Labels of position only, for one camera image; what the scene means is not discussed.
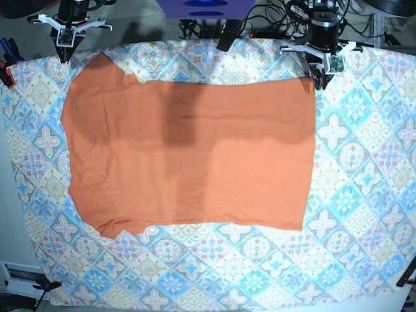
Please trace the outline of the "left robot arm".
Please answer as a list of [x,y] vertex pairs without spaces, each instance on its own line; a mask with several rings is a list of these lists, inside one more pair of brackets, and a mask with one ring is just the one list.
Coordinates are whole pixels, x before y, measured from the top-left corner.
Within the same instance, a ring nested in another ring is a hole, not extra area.
[[326,89],[334,75],[344,70],[347,45],[339,41],[341,14],[335,1],[289,1],[290,19],[306,28],[302,39],[293,40],[287,51],[303,53],[316,90]]

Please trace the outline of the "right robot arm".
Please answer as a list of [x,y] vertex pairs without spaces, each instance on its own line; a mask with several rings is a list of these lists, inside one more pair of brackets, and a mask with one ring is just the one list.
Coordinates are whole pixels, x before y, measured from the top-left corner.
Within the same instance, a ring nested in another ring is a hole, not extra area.
[[92,23],[88,13],[97,11],[105,6],[112,6],[116,1],[61,1],[57,21],[64,25],[62,30],[54,34],[55,48],[62,64],[69,63],[73,53],[79,44],[85,39],[88,28],[104,28],[112,30],[111,25],[105,23],[104,18],[94,21],[95,25],[89,25],[79,30],[83,25]]

